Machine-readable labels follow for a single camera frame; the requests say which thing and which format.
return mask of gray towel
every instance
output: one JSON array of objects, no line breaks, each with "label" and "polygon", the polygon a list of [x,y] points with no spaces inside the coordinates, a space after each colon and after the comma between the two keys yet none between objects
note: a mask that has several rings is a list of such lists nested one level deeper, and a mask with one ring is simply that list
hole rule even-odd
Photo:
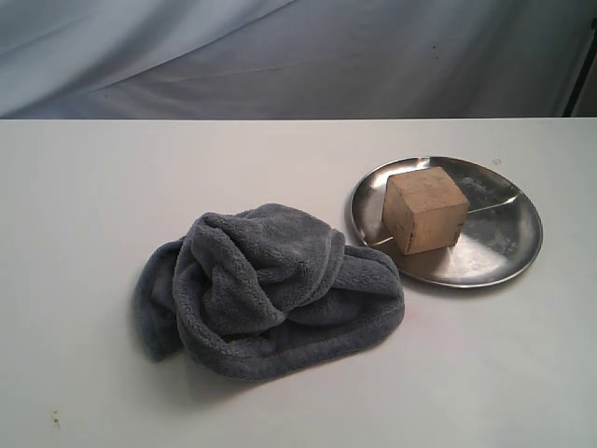
[{"label": "gray towel", "polygon": [[394,263],[279,204],[207,213],[160,247],[135,290],[149,354],[183,347],[211,370],[265,380],[383,341],[404,300]]}]

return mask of towel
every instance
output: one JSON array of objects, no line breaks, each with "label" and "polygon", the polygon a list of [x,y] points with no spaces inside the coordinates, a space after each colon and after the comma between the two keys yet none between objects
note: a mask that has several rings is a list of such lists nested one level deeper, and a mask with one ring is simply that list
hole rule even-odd
[{"label": "towel", "polygon": [[219,374],[267,380],[380,343],[400,324],[404,298],[389,257],[272,203],[207,213],[160,247],[134,315],[154,360],[184,347]]}]

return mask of metal plate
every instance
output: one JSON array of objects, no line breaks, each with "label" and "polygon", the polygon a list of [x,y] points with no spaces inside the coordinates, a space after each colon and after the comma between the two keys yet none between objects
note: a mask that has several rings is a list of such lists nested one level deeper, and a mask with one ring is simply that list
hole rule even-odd
[{"label": "metal plate", "polygon": [[[403,256],[382,223],[388,176],[442,167],[470,201],[470,211],[453,247]],[[388,163],[356,186],[350,202],[361,243],[385,252],[398,269],[427,283],[446,287],[487,287],[522,273],[535,260],[543,226],[527,196],[487,168],[447,157],[421,157]]]}]

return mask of fluffy gray towel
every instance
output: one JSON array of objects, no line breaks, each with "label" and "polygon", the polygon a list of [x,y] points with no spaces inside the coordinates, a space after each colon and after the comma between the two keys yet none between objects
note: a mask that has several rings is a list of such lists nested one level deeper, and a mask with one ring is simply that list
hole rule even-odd
[{"label": "fluffy gray towel", "polygon": [[217,373],[265,380],[369,348],[404,315],[394,263],[299,210],[207,213],[160,247],[135,290],[155,360],[184,346]]}]

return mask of crumpled towel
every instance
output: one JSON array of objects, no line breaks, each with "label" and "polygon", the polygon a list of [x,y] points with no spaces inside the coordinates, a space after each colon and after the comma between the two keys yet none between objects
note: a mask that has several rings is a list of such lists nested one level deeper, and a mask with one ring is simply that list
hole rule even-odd
[{"label": "crumpled towel", "polygon": [[179,348],[228,377],[266,380],[383,341],[404,315],[395,264],[279,204],[207,213],[149,259],[135,318],[155,360]]}]

